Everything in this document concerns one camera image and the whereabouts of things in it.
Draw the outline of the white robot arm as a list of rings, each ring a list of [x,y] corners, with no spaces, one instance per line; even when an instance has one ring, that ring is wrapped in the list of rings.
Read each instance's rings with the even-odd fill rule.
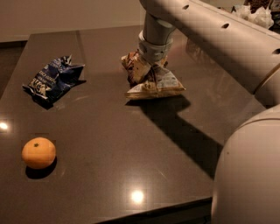
[[[212,224],[280,224],[280,36],[200,0],[139,1],[146,11],[139,48],[147,61],[160,61],[180,30],[266,108],[224,145]]]

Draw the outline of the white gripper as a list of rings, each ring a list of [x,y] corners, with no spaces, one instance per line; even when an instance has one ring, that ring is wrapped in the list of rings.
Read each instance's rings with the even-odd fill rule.
[[[163,45],[155,45],[144,38],[141,31],[138,35],[138,51],[151,65],[164,59],[172,47],[173,39],[169,38]]]

